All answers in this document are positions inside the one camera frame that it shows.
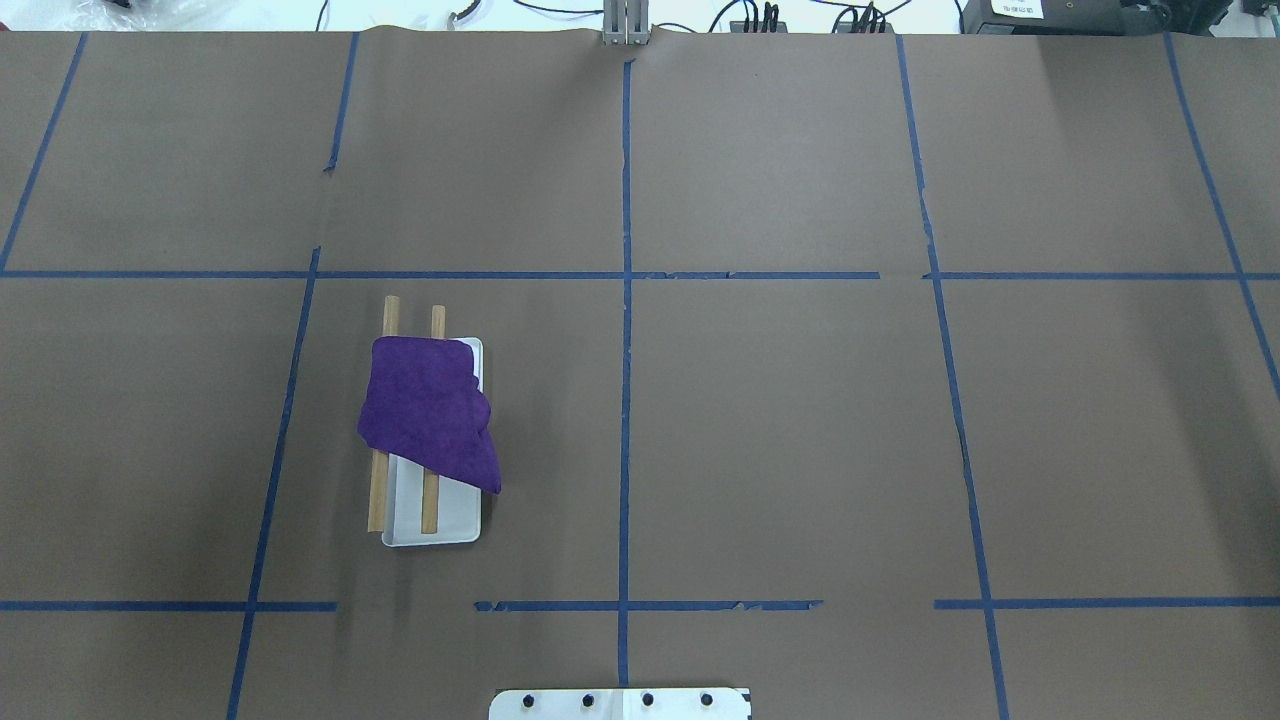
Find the purple towel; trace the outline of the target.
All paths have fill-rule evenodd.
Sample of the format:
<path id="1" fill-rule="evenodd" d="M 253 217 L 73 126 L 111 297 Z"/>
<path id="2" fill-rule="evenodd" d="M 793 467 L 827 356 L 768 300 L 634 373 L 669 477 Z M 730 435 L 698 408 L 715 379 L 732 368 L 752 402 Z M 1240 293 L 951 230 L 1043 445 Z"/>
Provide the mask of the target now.
<path id="1" fill-rule="evenodd" d="M 474 350 L 463 341 L 385 336 L 372 342 L 357 421 L 367 447 L 499 495 L 490 419 Z"/>

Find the white towel rack with wooden bars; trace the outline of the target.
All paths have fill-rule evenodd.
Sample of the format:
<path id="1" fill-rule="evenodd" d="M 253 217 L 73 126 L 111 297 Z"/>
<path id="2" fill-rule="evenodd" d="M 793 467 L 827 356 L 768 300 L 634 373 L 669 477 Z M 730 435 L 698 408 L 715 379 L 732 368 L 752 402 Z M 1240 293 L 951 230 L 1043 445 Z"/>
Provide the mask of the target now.
<path id="1" fill-rule="evenodd" d="M 388 296 L 383 304 L 381 333 L 399 332 L 399 299 Z M 434 340 L 461 340 L 474 350 L 475 374 L 483 387 L 483 343 L 474 337 L 447 338 L 443 334 L 445 309 L 431 310 Z M 465 483 L 440 477 L 408 459 L 372 450 L 367 497 L 367 530 L 376 532 L 388 547 L 451 544 L 475 542 L 481 532 L 483 493 Z"/>

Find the white mounting plate with bolts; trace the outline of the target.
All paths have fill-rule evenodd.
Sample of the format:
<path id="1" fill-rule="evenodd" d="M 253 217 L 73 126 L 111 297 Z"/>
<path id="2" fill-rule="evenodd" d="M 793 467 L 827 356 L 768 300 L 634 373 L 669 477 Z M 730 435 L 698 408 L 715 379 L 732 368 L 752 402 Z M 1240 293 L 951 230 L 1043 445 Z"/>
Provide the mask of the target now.
<path id="1" fill-rule="evenodd" d="M 489 719 L 751 719 L 750 691 L 731 687 L 509 689 Z"/>

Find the black box device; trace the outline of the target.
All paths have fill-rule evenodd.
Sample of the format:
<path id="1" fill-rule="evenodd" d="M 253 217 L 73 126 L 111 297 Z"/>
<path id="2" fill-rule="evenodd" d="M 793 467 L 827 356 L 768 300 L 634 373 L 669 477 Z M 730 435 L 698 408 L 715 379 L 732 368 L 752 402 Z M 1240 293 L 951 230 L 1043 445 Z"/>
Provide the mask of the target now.
<path id="1" fill-rule="evenodd" d="M 965 35 L 1207 36 L 1231 1 L 965 1 Z"/>

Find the blue tape grid lines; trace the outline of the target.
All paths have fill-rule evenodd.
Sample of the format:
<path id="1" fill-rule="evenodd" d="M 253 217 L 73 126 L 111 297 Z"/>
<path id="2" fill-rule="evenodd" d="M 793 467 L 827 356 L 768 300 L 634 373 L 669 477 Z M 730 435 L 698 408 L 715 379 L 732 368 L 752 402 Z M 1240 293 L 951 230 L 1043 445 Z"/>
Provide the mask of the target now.
<path id="1" fill-rule="evenodd" d="M 3 35 L 3 716 L 1277 716 L 1277 42 Z M 475 542 L 367 529 L 385 297 Z"/>

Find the grey aluminium frame post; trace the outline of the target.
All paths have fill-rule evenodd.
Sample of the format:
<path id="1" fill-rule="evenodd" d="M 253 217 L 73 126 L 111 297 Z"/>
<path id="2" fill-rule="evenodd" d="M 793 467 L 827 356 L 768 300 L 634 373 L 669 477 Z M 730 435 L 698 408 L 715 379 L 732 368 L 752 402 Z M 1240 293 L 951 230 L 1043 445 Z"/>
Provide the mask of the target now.
<path id="1" fill-rule="evenodd" d="M 605 46 L 648 45 L 652 36 L 648 0 L 602 3 L 602 41 Z"/>

